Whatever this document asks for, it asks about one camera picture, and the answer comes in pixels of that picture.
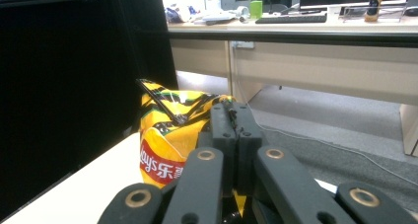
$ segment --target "white table surface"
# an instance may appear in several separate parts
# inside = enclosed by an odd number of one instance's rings
[[[142,183],[139,139],[130,135],[4,223],[97,223],[119,191]]]
[[[222,33],[222,32],[290,32],[290,33],[331,33],[331,34],[416,34],[418,33],[417,17],[402,17],[401,21],[389,21],[381,19],[376,23],[365,23],[363,19],[352,20],[344,23],[340,18],[335,22],[323,24],[263,24],[255,23],[255,20],[248,20],[247,24],[239,20],[232,20],[227,24],[218,25],[195,25],[194,23],[168,24],[171,33]]]

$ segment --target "potato chip bag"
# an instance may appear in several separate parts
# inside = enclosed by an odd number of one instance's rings
[[[163,187],[181,175],[200,131],[210,129],[210,109],[227,95],[198,91],[172,91],[138,79],[146,92],[141,101],[140,170],[144,183]]]

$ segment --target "keyboard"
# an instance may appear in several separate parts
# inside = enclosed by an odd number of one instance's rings
[[[256,24],[311,24],[325,22],[326,15],[281,16],[274,18],[261,18],[255,21]]]

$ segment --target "black curtain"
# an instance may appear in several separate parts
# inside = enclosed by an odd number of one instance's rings
[[[177,84],[161,0],[0,6],[0,20],[1,220],[123,139],[135,78]]]

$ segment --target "cable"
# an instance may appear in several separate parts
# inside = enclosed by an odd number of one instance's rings
[[[233,48],[233,56],[235,57],[235,55],[236,55],[236,46],[235,46],[235,45],[232,45],[232,48]],[[248,100],[247,100],[247,98],[246,98],[246,96],[245,96],[245,94],[244,94],[244,90],[243,90],[243,88],[242,88],[242,85],[241,85],[241,80],[240,80],[240,70],[239,70],[239,67],[238,67],[238,65],[237,65],[237,63],[236,63],[236,61],[235,61],[235,60],[234,60],[234,68],[236,69],[235,71],[236,71],[236,73],[237,73],[237,84],[238,84],[238,88],[239,88],[240,94],[241,94],[241,96],[243,97],[244,102],[245,102],[245,104],[248,106],[248,108],[249,108],[249,110],[251,111],[252,115],[254,115],[253,110],[252,110],[251,106],[249,105],[249,102],[248,102]],[[380,165],[380,164],[379,164],[379,163],[377,163],[375,160],[373,160],[372,158],[368,157],[367,155],[365,155],[365,154],[363,154],[363,153],[361,153],[361,152],[354,151],[354,150],[349,149],[349,148],[338,147],[338,146],[335,146],[335,145],[333,145],[333,144],[331,144],[331,143],[328,143],[328,142],[325,142],[325,141],[322,141],[322,140],[319,140],[319,139],[315,139],[315,138],[307,138],[307,137],[301,137],[301,136],[296,136],[296,135],[292,135],[292,134],[289,134],[289,133],[283,132],[283,131],[278,130],[278,129],[271,129],[271,128],[267,128],[267,127],[264,127],[263,125],[259,124],[257,121],[256,121],[255,123],[256,123],[256,124],[257,124],[257,125],[258,125],[261,129],[264,129],[264,130],[266,130],[266,131],[278,132],[278,133],[281,133],[281,134],[283,134],[283,135],[285,135],[285,136],[288,136],[288,137],[291,137],[291,138],[295,138],[295,139],[302,139],[302,140],[309,140],[309,141],[313,141],[313,142],[318,142],[318,143],[321,143],[321,144],[323,144],[323,145],[330,146],[330,147],[332,147],[332,148],[334,148],[334,149],[339,149],[339,150],[342,150],[342,151],[346,151],[346,152],[350,152],[350,153],[353,153],[353,154],[359,155],[359,156],[361,156],[361,157],[363,157],[363,158],[367,159],[368,161],[370,161],[371,163],[373,163],[374,165],[376,165],[376,166],[377,166],[377,167],[379,167],[380,169],[384,170],[385,172],[387,172],[387,173],[389,173],[389,174],[391,174],[391,175],[393,175],[393,176],[395,176],[395,177],[398,177],[398,178],[399,178],[399,179],[401,179],[401,180],[404,180],[405,182],[408,182],[408,183],[410,183],[410,184],[412,184],[412,185],[414,185],[414,186],[418,187],[418,184],[417,184],[417,183],[414,183],[414,182],[412,182],[412,181],[410,181],[410,180],[406,179],[405,177],[402,177],[401,175],[399,175],[399,174],[397,174],[397,173],[395,173],[395,172],[393,172],[393,171],[389,170],[388,168],[386,168],[386,167],[384,167],[384,166]]]

